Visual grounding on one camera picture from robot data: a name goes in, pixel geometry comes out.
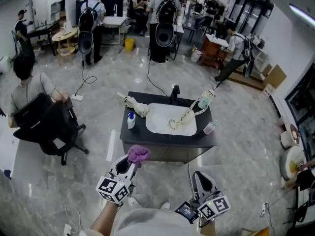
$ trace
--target marble floor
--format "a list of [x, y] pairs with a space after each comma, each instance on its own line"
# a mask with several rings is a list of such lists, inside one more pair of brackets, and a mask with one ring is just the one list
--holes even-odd
[[[34, 181], [9, 180], [0, 174], [0, 230], [7, 236], [60, 236], [69, 223], [64, 207], [72, 205], [81, 213], [82, 227], [88, 228], [103, 206], [95, 191], [99, 177], [109, 170], [111, 160], [122, 156], [119, 140], [124, 106], [115, 98], [117, 92], [129, 90], [162, 94], [147, 79], [146, 48], [132, 53], [102, 49], [103, 59], [84, 70], [85, 78], [97, 76], [94, 84], [85, 84], [79, 91], [83, 101], [73, 101], [79, 123], [87, 129], [81, 139], [90, 150], [89, 155], [72, 149], [67, 165], [60, 158], [44, 155], [41, 174]], [[82, 83], [81, 57], [76, 55], [73, 66], [64, 59], [41, 54], [34, 73], [45, 72], [60, 91], [76, 92]], [[151, 80], [167, 93], [171, 85], [180, 86], [180, 97], [196, 99], [214, 86], [217, 71], [192, 63], [177, 55], [165, 65], [151, 64]], [[0, 106], [7, 112], [9, 94], [19, 83], [13, 71], [0, 75]], [[218, 146], [190, 163], [190, 171], [203, 171], [212, 176], [231, 204], [231, 210], [216, 220], [217, 235], [238, 235], [242, 227], [259, 230], [269, 226], [269, 216], [260, 218], [263, 202], [272, 204], [284, 191], [280, 189], [278, 162], [283, 149], [281, 133], [275, 123], [276, 111], [269, 99], [252, 88], [227, 81], [216, 90], [211, 104], [213, 118], [218, 120]], [[108, 155], [111, 135], [114, 152]], [[188, 166], [181, 163], [145, 162], [135, 177], [134, 196], [144, 207], [159, 207], [169, 201], [177, 208], [191, 196]], [[293, 192], [287, 193], [271, 208], [276, 235], [285, 235], [289, 225], [282, 225], [291, 214]], [[125, 204], [118, 217], [129, 210]], [[76, 212], [70, 212], [78, 223]]]

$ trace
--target sink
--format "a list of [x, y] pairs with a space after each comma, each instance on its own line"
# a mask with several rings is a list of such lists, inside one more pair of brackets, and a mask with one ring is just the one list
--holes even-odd
[[196, 118], [188, 124], [178, 125], [177, 129], [173, 130], [168, 126], [168, 121], [173, 119], [179, 121], [187, 107], [151, 103], [149, 104], [150, 111], [146, 116], [146, 127], [153, 133], [178, 136], [192, 136], [197, 132]]

